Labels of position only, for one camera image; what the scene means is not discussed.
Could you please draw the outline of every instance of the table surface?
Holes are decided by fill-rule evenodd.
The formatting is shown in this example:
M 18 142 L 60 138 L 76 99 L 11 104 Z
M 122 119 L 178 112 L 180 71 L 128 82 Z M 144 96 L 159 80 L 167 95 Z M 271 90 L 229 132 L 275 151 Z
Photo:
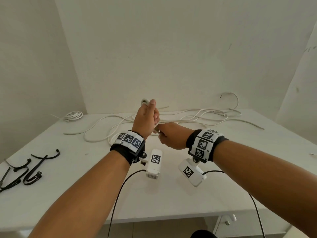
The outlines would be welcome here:
M 317 159 L 309 154 L 317 153 L 315 144 L 251 109 L 240 111 L 242 119 L 256 123 L 265 130 L 238 121 L 227 121 L 213 126 L 213 129 L 232 141 L 280 157 L 317 174 Z M 63 132 L 83 131 L 103 116 L 105 114 L 84 115 L 74 122 L 59 120 L 8 159 L 12 165 L 20 166 L 31 158 L 30 154 L 52 156 L 56 154 L 56 149 L 61 152 L 59 157 L 46 160 L 40 166 L 38 171 L 42 172 L 43 177 L 39 181 L 30 186 L 19 184 L 0 193 L 0 231 L 35 226 L 51 204 L 109 152 L 107 141 L 88 143 L 83 140 L 83 134 L 63 135 Z M 184 114 L 165 116 L 164 119 L 175 120 L 182 116 Z M 87 138 L 105 137 L 109 128 L 119 121 L 115 117 L 103 119 L 87 132 Z M 193 123 L 184 126 L 202 128 L 200 124 Z M 123 124 L 119 131 L 131 127 L 131 123 Z M 121 191 L 114 222 L 211 216 L 255 209 L 248 193 L 225 174 L 207 174 L 206 180 L 197 188 L 193 187 L 178 170 L 181 161 L 189 158 L 187 150 L 173 150 L 162 145 L 156 136 L 151 136 L 146 141 L 146 152 L 151 153 L 154 148 L 163 151 L 158 180 L 147 178 L 144 172 L 132 176 Z M 33 168 L 38 161 L 32 157 L 29 168 Z M 212 162 L 199 166 L 203 171 L 219 169 Z M 7 168 L 6 163 L 0 164 L 0 176 Z M 128 175 L 140 169 L 144 169 L 144 166 L 133 164 Z M 18 175 L 11 171 L 3 186 Z M 265 208 L 259 202 L 257 206 Z

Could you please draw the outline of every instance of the wrist strap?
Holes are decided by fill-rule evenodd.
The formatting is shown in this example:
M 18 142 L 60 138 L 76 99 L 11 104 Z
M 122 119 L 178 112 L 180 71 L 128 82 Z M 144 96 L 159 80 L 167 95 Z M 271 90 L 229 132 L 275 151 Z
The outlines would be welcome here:
M 122 132 L 118 135 L 110 148 L 120 153 L 129 164 L 137 163 L 139 161 L 139 154 L 145 150 L 144 138 L 132 131 Z
M 186 147 L 189 148 L 189 155 L 206 163 L 213 161 L 216 146 L 225 140 L 228 139 L 222 133 L 212 129 L 197 129 L 188 137 Z

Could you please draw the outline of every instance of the white wall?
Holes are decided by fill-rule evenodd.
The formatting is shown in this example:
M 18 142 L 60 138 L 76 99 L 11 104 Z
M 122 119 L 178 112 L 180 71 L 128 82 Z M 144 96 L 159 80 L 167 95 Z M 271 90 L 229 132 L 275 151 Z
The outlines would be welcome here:
M 242 108 L 275 119 L 317 0 L 56 0 L 87 111 Z
M 276 122 L 317 144 L 317 24 L 287 90 Z
M 0 0 L 0 30 L 1 162 L 85 105 L 54 0 Z

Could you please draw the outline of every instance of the white table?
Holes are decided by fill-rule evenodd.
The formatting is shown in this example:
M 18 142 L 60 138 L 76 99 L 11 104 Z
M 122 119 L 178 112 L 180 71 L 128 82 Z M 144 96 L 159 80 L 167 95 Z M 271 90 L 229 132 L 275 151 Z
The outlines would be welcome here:
M 230 140 L 275 155 L 317 174 L 317 159 L 309 154 L 317 153 L 316 145 L 251 109 L 241 111 L 243 119 L 265 130 L 238 121 L 224 122 L 213 128 Z M 19 184 L 0 193 L 0 231 L 34 227 L 50 205 L 109 152 L 107 141 L 88 143 L 83 140 L 83 134 L 63 135 L 63 132 L 85 130 L 103 116 L 85 115 L 74 122 L 59 120 L 8 159 L 12 165 L 20 166 L 31 158 L 30 154 L 52 156 L 57 148 L 61 152 L 59 157 L 46 160 L 38 169 L 43 173 L 41 180 L 30 186 Z M 167 117 L 175 119 L 182 116 L 184 114 Z M 114 117 L 103 119 L 87 132 L 87 138 L 105 137 L 109 128 L 119 120 Z M 193 129 L 202 128 L 199 124 L 184 125 Z M 123 124 L 119 130 L 131 127 L 132 124 Z M 178 170 L 180 162 L 189 157 L 187 150 L 173 150 L 151 136 L 146 141 L 146 151 L 151 153 L 153 148 L 163 151 L 159 179 L 149 179 L 143 172 L 132 176 L 120 194 L 114 222 L 211 216 L 255 209 L 248 193 L 225 174 L 210 173 L 199 187 L 193 187 Z M 29 167 L 34 167 L 38 161 L 32 158 Z M 6 163 L 0 164 L 1 176 L 7 168 Z M 134 164 L 128 175 L 143 168 L 140 163 Z M 218 169 L 212 162 L 200 164 L 200 168 L 204 171 Z M 11 171 L 4 185 L 17 175 Z M 259 202 L 257 206 L 265 208 Z

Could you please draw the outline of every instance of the forearm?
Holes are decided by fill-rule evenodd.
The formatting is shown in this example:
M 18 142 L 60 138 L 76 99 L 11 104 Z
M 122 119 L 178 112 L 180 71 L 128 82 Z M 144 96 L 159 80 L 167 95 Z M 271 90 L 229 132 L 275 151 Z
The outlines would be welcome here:
M 308 236 L 316 236 L 317 176 L 232 141 L 215 148 L 213 161 L 267 208 Z
M 29 237 L 94 237 L 108 217 L 129 167 L 119 153 L 108 153 L 55 201 Z

